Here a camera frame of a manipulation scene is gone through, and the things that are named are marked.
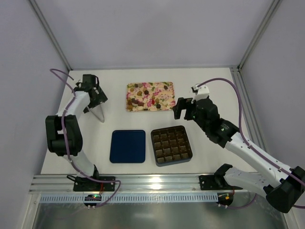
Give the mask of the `floral rectangular tray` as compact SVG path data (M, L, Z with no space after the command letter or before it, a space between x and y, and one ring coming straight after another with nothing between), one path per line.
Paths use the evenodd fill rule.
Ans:
M128 112L143 112L144 108L148 111L169 111L176 105L174 85L172 82L167 82L168 86L163 82L142 82L127 84L126 93L126 110ZM148 90L149 94L145 95L144 91ZM137 99L138 104L132 104L132 99ZM156 105L160 104L161 108L157 109ZM133 109L128 110L128 106L132 105Z

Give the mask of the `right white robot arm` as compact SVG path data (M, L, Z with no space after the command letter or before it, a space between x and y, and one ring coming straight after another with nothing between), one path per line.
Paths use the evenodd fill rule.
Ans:
M219 186L240 187L264 197L276 210L288 213L305 191L305 170L294 168L275 159L251 140L241 128L220 117L217 106L208 97L200 100L179 98L173 107L174 118L194 121L207 138L239 156L252 166L257 174L243 172L224 164L214 173Z

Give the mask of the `aluminium frame post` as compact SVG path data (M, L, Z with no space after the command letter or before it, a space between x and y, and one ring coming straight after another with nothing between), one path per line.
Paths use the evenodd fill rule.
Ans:
M47 37L49 38L49 40L51 41L54 49L56 50L57 54L59 55L61 61L64 63L66 69L68 71L72 70L72 67L67 59L67 57L65 56L59 42L57 41L49 23L47 22L43 12L41 11L38 3L36 0L28 0L27 1L29 3L29 5L31 6L34 14L36 15L37 19L39 20L41 26L43 27Z
M241 61L237 67L239 71L241 71L243 69L243 67L246 64L246 62L248 61L250 55L254 51L255 47L258 45L260 39L262 38L264 32L266 31L268 25L270 24L272 18L276 14L276 12L282 2L283 2L282 0L273 0L271 2L271 5L268 7L262 21L260 22L253 38L251 39L251 41L247 47L243 57L241 58Z

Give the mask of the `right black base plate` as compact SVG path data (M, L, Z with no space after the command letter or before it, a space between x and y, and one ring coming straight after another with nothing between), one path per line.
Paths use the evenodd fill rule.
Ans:
M199 184L201 190L231 190L224 177L216 175L200 175Z

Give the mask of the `left aluminium frame post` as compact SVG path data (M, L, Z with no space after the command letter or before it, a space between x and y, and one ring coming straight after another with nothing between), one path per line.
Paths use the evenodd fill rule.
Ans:
M47 37L49 38L49 40L51 41L54 49L56 50L57 54L59 55L61 61L64 63L66 69L68 71L72 70L72 67L67 59L67 57L65 56L59 42L57 41L49 23L47 22L43 12L41 11L38 3L36 0L28 0L27 1L29 3L29 5L31 6L34 14L36 15L37 19L39 20L41 26L43 27Z

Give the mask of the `right aluminium frame post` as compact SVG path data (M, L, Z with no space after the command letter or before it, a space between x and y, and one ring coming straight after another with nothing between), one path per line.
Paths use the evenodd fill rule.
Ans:
M271 2L271 5L268 7L262 21L260 22L253 38L251 39L251 41L247 47L243 57L241 58L241 61L237 67L239 71L241 71L243 69L243 67L246 64L246 62L248 61L250 55L254 51L255 47L258 45L260 39L262 38L264 32L266 31L268 25L270 24L272 18L276 14L276 12L282 2L283 2L282 0L273 0Z

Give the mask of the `dark chocolate box with dividers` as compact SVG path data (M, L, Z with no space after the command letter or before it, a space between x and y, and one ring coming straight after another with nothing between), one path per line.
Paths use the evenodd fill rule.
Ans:
M159 167L189 162L193 153L182 125L151 131L153 154Z

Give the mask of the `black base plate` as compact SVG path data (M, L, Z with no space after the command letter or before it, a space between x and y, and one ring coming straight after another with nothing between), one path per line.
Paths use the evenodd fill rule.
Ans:
M70 180L74 182L74 192L113 192L115 189L115 179L116 177L113 176L100 176L99 180L103 181L103 183L99 183L85 177L70 177Z
M224 177L216 175L200 175L199 184L201 190L231 190Z

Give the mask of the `aluminium mounting rail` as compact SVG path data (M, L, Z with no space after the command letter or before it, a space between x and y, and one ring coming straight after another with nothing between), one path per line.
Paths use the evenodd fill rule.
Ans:
M119 174L119 191L200 191L200 174ZM72 192L74 182L66 175L34 176L30 193Z

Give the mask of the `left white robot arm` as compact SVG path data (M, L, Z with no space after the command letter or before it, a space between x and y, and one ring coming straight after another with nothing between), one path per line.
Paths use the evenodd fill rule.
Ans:
M65 158L77 171L77 177L98 182L98 169L83 150L78 120L82 114L92 113L99 122L104 123L102 103L108 98L100 87L98 77L92 74L84 74L82 81L77 82L74 88L67 82L65 84L71 90L71 99L57 114L45 119L48 150Z

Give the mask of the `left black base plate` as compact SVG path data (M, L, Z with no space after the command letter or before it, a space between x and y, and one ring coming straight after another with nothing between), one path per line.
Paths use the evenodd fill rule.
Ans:
M99 183L85 177L70 177L70 180L74 182L74 192L113 192L115 189L115 179L116 177L113 176L100 176L99 180L103 181L103 183Z

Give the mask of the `dark blue box lid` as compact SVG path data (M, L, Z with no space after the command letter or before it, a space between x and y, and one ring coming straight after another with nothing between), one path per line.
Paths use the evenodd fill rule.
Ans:
M144 130L115 130L112 133L110 162L113 164L140 164L146 159Z

